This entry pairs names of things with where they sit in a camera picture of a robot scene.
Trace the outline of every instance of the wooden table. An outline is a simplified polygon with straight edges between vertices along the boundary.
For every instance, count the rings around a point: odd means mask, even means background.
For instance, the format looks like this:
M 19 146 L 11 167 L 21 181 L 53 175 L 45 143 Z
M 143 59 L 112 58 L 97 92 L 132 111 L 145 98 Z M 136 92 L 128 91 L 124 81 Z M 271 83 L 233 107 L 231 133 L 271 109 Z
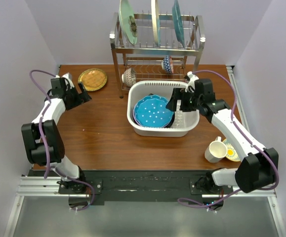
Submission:
M 90 92 L 92 101 L 66 111 L 58 129 L 65 144 L 67 157 L 83 170 L 182 170 L 238 167 L 239 162 L 223 159 L 209 163 L 204 151 L 221 132 L 201 117 L 199 124 L 184 137 L 143 137 L 137 135 L 126 117 L 128 93 L 120 99 L 113 65 L 62 65 L 60 75 L 67 72 L 77 85 L 79 75 L 90 68 L 100 68 L 108 75 L 107 84 L 99 91 Z M 199 70 L 213 70 L 226 78 L 225 65 L 200 65 Z M 217 99 L 233 104 L 229 86 L 218 76 L 198 74 L 210 78 Z

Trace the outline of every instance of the white plastic tub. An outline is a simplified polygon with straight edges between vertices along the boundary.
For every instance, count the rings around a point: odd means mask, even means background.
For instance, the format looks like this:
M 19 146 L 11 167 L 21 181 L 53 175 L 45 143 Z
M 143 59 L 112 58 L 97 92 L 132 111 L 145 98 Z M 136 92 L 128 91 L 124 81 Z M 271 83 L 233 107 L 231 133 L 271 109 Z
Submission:
M 153 137 L 182 137 L 199 123 L 199 111 L 185 112 L 179 110 L 180 101 L 177 103 L 175 120 L 170 128 L 141 127 L 134 122 L 133 108 L 136 103 L 149 94 L 171 98 L 172 90 L 176 87 L 186 88 L 187 84 L 179 81 L 145 80 L 131 87 L 128 94 L 127 120 L 133 126 L 134 131 L 141 136 Z

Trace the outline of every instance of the dish rack frame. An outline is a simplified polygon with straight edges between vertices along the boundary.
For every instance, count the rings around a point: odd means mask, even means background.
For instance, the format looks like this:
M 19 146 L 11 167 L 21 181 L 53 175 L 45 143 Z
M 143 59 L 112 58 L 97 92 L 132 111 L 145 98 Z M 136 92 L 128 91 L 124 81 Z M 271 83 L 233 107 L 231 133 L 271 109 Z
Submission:
M 171 14 L 159 14 L 161 32 L 165 33 L 165 43 L 162 45 L 161 41 L 159 46 L 155 45 L 153 34 L 148 34 L 151 35 L 152 39 L 148 39 L 146 42 L 142 42 L 143 39 L 140 39 L 140 33 L 143 35 L 144 30 L 152 30 L 152 15 L 149 12 L 142 12 L 134 14 L 134 17 L 138 29 L 136 45 L 130 44 L 127 37 L 123 35 L 117 12 L 114 13 L 113 26 L 109 36 L 120 98 L 123 98 L 124 91 L 130 89 L 121 79 L 122 73 L 128 68 L 132 67 L 136 71 L 136 82 L 142 80 L 184 81 L 187 58 L 188 56 L 195 56 L 193 71 L 197 70 L 205 44 L 202 16 L 181 15 L 184 32 L 189 31 L 189 38 L 185 42 L 185 47 L 178 41 L 175 42 L 176 38 Z M 119 65 L 119 54 L 123 56 L 123 65 Z M 167 74 L 161 68 L 162 60 L 167 55 L 172 56 L 173 74 Z

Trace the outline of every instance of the cup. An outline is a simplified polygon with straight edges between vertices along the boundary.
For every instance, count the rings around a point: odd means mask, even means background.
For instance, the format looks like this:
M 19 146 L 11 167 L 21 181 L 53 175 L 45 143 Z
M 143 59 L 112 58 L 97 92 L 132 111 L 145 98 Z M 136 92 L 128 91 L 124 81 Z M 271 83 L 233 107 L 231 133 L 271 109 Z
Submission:
M 173 63 L 172 57 L 166 56 L 162 61 L 162 69 L 166 71 L 168 74 L 173 74 Z
M 132 87 L 136 83 L 136 71 L 133 68 L 127 69 L 122 74 L 122 82 L 128 87 Z
M 227 147 L 221 140 L 221 137 L 217 137 L 215 141 L 210 143 L 204 153 L 205 159 L 211 163 L 219 162 L 227 155 Z

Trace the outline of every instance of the white wall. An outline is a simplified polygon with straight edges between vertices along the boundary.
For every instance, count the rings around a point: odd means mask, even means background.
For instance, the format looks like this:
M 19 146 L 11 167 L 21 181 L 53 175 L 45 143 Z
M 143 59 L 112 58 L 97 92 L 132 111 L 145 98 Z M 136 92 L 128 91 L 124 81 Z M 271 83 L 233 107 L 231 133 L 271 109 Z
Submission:
M 56 72 L 56 63 L 23 0 L 0 0 L 0 236 L 21 174 L 29 170 L 21 125 L 32 121 L 43 95 L 31 83 L 31 69 Z M 44 86 L 49 78 L 36 75 Z
M 108 34 L 119 0 L 26 0 L 58 64 L 111 64 Z M 174 0 L 159 0 L 171 14 Z M 271 0 L 179 0 L 181 14 L 202 15 L 206 43 L 202 64 L 234 65 Z M 130 0 L 134 12 L 150 0 Z
M 273 0 L 235 66 L 251 132 L 279 152 L 280 210 L 286 223 L 286 0 Z

